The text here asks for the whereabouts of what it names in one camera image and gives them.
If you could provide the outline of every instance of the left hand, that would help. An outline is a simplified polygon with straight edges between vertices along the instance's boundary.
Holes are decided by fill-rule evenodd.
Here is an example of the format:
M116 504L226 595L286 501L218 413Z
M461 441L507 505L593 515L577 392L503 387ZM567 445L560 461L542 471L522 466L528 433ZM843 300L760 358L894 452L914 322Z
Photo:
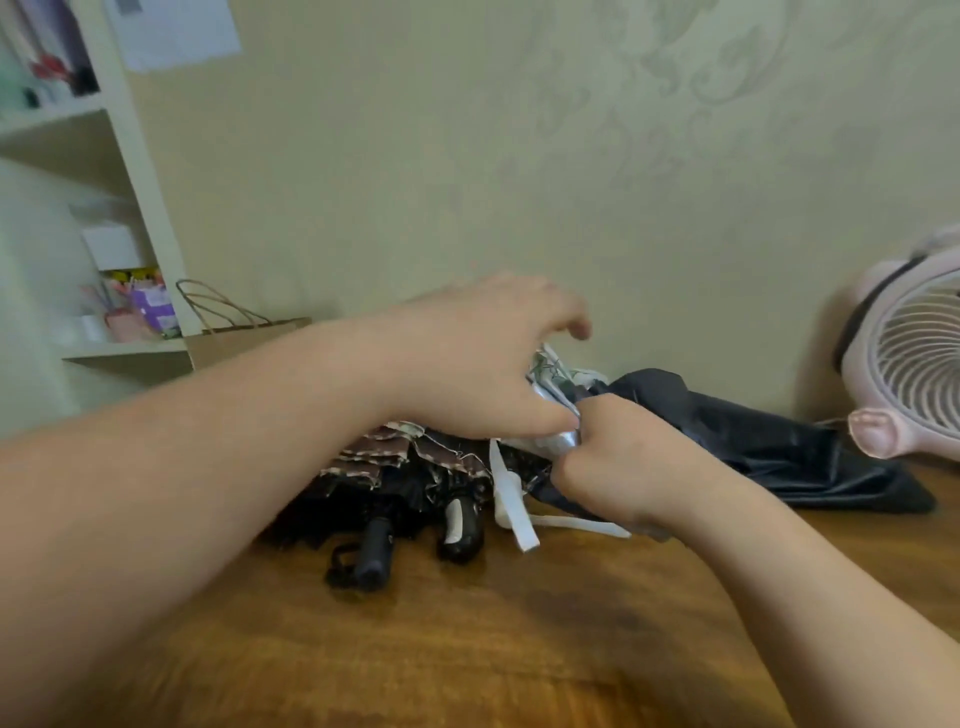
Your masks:
M389 357L392 417L461 437L533 437L576 429L538 397L531 357L556 331L587 339L586 302L547 278L498 274L365 320Z

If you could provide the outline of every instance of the hand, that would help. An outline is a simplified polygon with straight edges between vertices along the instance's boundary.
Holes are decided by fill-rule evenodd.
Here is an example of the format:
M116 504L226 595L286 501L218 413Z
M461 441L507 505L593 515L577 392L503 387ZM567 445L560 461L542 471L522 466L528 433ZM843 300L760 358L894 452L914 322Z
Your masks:
M742 479L635 402L601 395L577 407L581 445L554 463L551 479L611 522L673 530L715 484Z
M555 331L590 336L584 300L549 279L499 274L369 319L391 367L393 416L484 439L576 429L576 416L524 378Z

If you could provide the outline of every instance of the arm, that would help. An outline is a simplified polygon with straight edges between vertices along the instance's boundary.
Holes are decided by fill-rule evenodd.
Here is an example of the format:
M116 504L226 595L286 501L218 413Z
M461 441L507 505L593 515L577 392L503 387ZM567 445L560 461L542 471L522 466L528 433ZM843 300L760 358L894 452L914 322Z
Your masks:
M465 436L575 426L523 375L583 302L500 276L298 331L0 447L0 723L214 576L338 450L410 419Z
M554 482L595 513L671 530L731 595L801 726L952 725L960 646L775 497L638 405L580 403Z

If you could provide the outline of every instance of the umbrella handle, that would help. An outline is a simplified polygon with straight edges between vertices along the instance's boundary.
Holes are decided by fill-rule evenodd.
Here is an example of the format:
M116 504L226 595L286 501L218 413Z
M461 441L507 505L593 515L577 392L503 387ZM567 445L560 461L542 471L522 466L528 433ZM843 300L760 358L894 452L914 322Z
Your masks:
M375 592L390 581L390 565L394 560L394 526L390 519L377 516L367 524L357 554L353 577L359 589Z
M483 548L483 520L476 501L468 495L455 496L444 509L446 528L437 543L437 554L445 561L465 564Z

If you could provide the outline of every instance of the paper bag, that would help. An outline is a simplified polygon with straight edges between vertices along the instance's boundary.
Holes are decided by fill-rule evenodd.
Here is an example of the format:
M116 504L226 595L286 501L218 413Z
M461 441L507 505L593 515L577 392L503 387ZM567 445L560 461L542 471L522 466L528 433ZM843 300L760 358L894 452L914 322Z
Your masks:
M184 290L185 284L200 288L203 292ZM203 333L183 337L195 370L213 366L239 353L248 352L285 333L309 326L311 323L308 317L273 321L234 303L227 296L199 280L178 280L177 290L204 325ZM211 307L212 303L221 310ZM227 321L228 326L215 328L210 324L208 318L210 314Z

